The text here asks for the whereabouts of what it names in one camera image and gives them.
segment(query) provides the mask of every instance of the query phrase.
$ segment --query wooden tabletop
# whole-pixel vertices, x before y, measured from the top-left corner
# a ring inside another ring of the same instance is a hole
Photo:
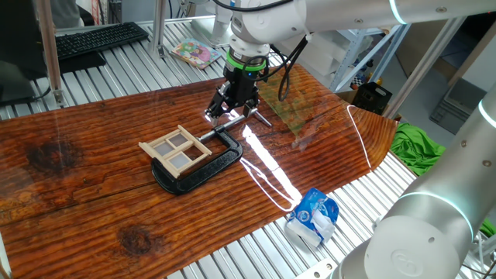
[[[368,173],[346,103],[298,65],[279,102],[280,79],[259,84],[273,127],[251,117],[231,128],[243,162],[181,196],[158,186],[138,142],[178,124],[208,132],[204,110],[221,79],[0,122],[0,232],[14,277],[165,277],[280,218],[286,198]],[[375,168],[396,122],[350,112]]]

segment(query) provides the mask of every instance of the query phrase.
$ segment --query black box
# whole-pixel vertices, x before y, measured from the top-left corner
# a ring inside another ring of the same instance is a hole
[[[369,112],[382,115],[393,94],[375,82],[362,84],[353,99],[352,105]]]

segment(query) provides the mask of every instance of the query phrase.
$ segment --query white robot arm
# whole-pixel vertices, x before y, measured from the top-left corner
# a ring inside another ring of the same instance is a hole
[[[238,0],[227,82],[207,114],[258,105],[254,79],[268,43],[298,34],[392,26],[496,10],[496,0]],[[496,85],[460,129],[437,164],[415,180],[374,235],[339,265],[332,279],[452,279],[474,233],[496,204]]]

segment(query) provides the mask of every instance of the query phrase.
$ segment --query green ring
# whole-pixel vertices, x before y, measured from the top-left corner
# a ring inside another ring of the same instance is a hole
[[[238,63],[234,61],[234,59],[231,57],[231,54],[229,51],[227,52],[227,63],[233,65],[234,67],[237,67],[238,69],[242,70],[245,65]],[[261,71],[265,68],[265,63],[266,61],[264,60],[263,63],[260,66],[246,66],[247,71]]]

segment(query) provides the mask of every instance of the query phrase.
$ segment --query keyboard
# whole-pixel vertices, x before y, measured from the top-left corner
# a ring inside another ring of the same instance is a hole
[[[146,39],[148,33],[134,22],[125,22],[84,33],[56,37],[59,60],[95,50],[106,50],[125,43]]]

